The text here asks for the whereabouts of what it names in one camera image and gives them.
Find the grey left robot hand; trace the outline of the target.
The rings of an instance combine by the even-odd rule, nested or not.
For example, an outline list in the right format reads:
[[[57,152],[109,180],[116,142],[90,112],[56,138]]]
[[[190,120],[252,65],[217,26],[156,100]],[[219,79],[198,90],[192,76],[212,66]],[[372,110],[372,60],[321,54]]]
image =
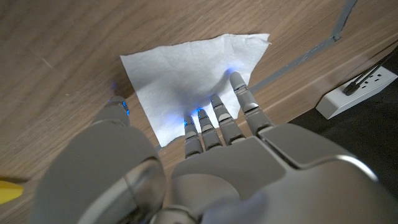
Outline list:
[[[252,135],[218,96],[198,124],[184,119],[185,159],[167,179],[146,136],[112,97],[53,161],[31,223],[396,223],[397,200],[339,145],[274,125],[238,72],[229,80]]]

